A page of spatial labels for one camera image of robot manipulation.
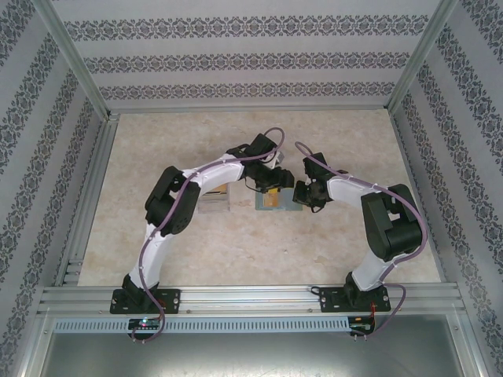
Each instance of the damask pattern stripe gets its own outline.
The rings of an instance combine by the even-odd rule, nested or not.
[[[150,57],[91,57],[90,73],[256,69],[404,68],[409,53],[234,53]]]
[[[447,281],[451,281],[450,276],[449,276],[449,271],[447,271],[446,266],[445,266],[446,263],[444,261],[443,255],[441,255],[438,252],[438,250],[439,250],[439,242],[437,240],[437,237],[435,236],[435,230],[431,226],[431,220],[430,220],[430,216],[428,214],[426,203],[424,202],[424,197],[423,197],[423,194],[421,193],[421,190],[420,190],[419,181],[417,180],[416,172],[413,169],[412,161],[410,160],[409,152],[407,150],[406,143],[405,143],[405,141],[403,139],[402,132],[401,132],[401,130],[399,128],[400,124],[398,122],[398,119],[397,119],[396,115],[393,115],[393,121],[394,121],[394,123],[396,125],[398,136],[400,137],[400,141],[402,142],[403,151],[404,151],[404,153],[405,153],[405,155],[407,157],[407,161],[409,163],[410,173],[411,173],[412,179],[414,180],[414,186],[416,187],[417,195],[419,196],[419,201],[421,202],[422,213],[424,215],[424,218],[426,219],[426,224],[428,226],[428,229],[430,230],[431,237],[429,237],[428,240],[433,241],[433,244],[435,245],[434,252],[436,252],[436,256],[439,258],[440,267],[442,268],[444,277],[447,279]]]
[[[491,301],[487,298],[487,289],[483,285],[483,278],[479,275],[479,267],[473,262],[473,254],[470,245],[466,241],[464,230],[459,222],[456,208],[452,204],[449,189],[446,186],[439,162],[435,158],[435,152],[431,148],[422,119],[410,93],[406,94],[402,101],[402,107],[406,113],[409,126],[419,149],[421,160],[428,175],[430,185],[433,188],[435,199],[439,205],[442,220],[446,227],[447,236],[450,239],[454,254],[461,267],[461,275],[466,280],[468,293],[474,302],[477,318],[482,325],[482,332],[486,336],[486,344],[491,349],[495,365],[499,373],[503,374],[503,334],[497,324],[496,312],[491,308]],[[409,165],[412,163],[407,153],[406,143],[403,140],[400,126],[397,124],[398,135],[402,141]]]
[[[493,261],[499,267],[498,272],[503,274],[503,226],[499,223],[497,215],[494,214],[494,206],[489,201],[486,188],[477,175],[475,164],[468,154],[468,149],[464,146],[461,133],[457,130],[457,125],[450,114],[446,100],[427,64],[421,67],[417,73],[417,79],[428,99],[435,120],[439,123],[446,148],[450,152],[461,183],[464,185],[463,189],[472,204],[475,218],[483,230],[484,240],[488,243]]]
[[[18,238],[30,214],[33,200],[39,190],[54,145],[78,85],[77,78],[72,71],[69,71],[61,85],[56,102],[46,120],[46,125],[30,159],[28,171],[23,176],[23,183],[20,186],[20,191],[16,194],[14,204],[11,207],[12,210],[7,215],[6,224],[3,226],[2,234],[0,234],[0,283],[3,283],[4,275],[9,270],[9,261],[16,251]]]
[[[26,267],[23,283],[20,285],[20,293],[16,296],[13,315],[6,322],[7,331],[4,332],[2,336],[3,342],[0,345],[0,375],[9,375],[9,370],[12,367],[13,358],[19,346],[20,334],[26,326],[26,317],[33,302],[35,287],[40,281],[40,276],[46,263],[46,256],[50,251],[54,230],[57,227],[61,209],[72,181],[75,165],[79,160],[79,154],[86,137],[86,132],[89,129],[93,111],[93,106],[90,101],[86,99],[68,146],[64,162],[61,166],[53,195],[46,209],[43,224],[37,235],[37,241],[33,246],[30,262]],[[89,165],[86,167],[86,173],[84,175],[87,175],[88,170]]]
[[[77,192],[77,198],[75,199],[75,206],[73,207],[72,216],[70,217],[70,222],[68,223],[68,230],[66,232],[66,235],[64,236],[63,247],[61,248],[61,251],[60,251],[60,254],[59,254],[60,257],[59,257],[59,260],[57,262],[57,266],[54,269],[53,286],[56,285],[57,274],[59,273],[59,270],[61,268],[61,263],[63,262],[64,251],[66,250],[66,247],[68,245],[68,240],[70,238],[70,232],[72,231],[73,221],[75,220],[75,215],[77,214],[77,209],[79,207],[80,196],[81,196],[81,194],[82,194],[82,192],[84,190],[84,184],[86,183],[87,171],[89,170],[89,166],[91,164],[91,160],[93,159],[94,147],[96,146],[97,139],[100,136],[101,128],[106,123],[107,123],[106,119],[104,119],[103,121],[101,121],[101,124],[98,127],[97,132],[96,132],[96,137],[94,138],[93,147],[92,147],[91,152],[89,154],[89,159],[87,160],[87,163],[86,163],[86,167],[87,167],[86,168],[86,172],[84,173],[84,176],[83,176],[83,179],[82,179],[82,183],[80,184],[79,192]]]
[[[493,49],[499,64],[503,64],[503,11],[494,0],[463,0],[470,18],[479,27],[480,34]]]
[[[59,53],[60,50],[53,37],[47,33],[23,78],[23,83],[14,95],[6,116],[0,123],[0,175],[4,173],[4,168],[9,163],[9,157],[13,154],[20,133],[26,126],[35,101],[39,98]]]
[[[473,119],[489,145],[491,154],[496,157],[496,164],[503,174],[503,126],[501,116],[492,105],[493,101],[486,94],[479,76],[470,65],[470,60],[454,37],[450,27],[445,27],[437,39],[437,48],[461,90],[464,102],[469,106]]]
[[[12,0],[0,16],[0,68],[3,67],[18,38],[35,13],[30,0]]]
[[[300,35],[420,35],[427,15],[252,16],[64,23],[76,42],[117,39],[281,37]]]
[[[197,84],[102,86],[105,100],[188,99],[232,97],[387,96],[394,82],[261,82],[252,84]]]

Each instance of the wall panel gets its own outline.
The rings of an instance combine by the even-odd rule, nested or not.
[[[0,376],[52,285],[101,120],[30,2],[0,4]]]
[[[398,111],[398,135],[446,277],[490,375],[503,375],[503,11],[459,1]]]
[[[53,2],[108,106],[382,106],[438,0]]]

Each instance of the marble-pattern floor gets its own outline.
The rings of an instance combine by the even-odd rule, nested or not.
[[[305,175],[293,143],[303,141],[355,177],[410,185],[386,110],[121,115],[79,285],[122,283],[143,241],[145,200],[166,167],[210,162],[272,126],[286,132],[282,166],[296,179]],[[339,284],[368,250],[361,209],[257,211],[242,181],[229,195],[229,212],[195,213],[174,239],[161,285]],[[387,281],[439,281],[430,247]]]

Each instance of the ventilation slot strip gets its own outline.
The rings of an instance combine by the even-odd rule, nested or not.
[[[59,319],[55,333],[113,334],[128,332],[128,318]],[[225,334],[264,332],[349,331],[347,317],[295,318],[167,318],[163,332],[171,334]],[[138,330],[153,333],[154,330]]]

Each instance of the yellow object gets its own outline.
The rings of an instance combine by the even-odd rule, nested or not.
[[[220,185],[219,187],[215,187],[212,190],[205,193],[203,196],[214,196],[214,195],[225,195],[227,193],[227,184]]]
[[[264,207],[279,207],[280,205],[280,193],[277,188],[269,190],[267,193],[263,194],[263,206]]]

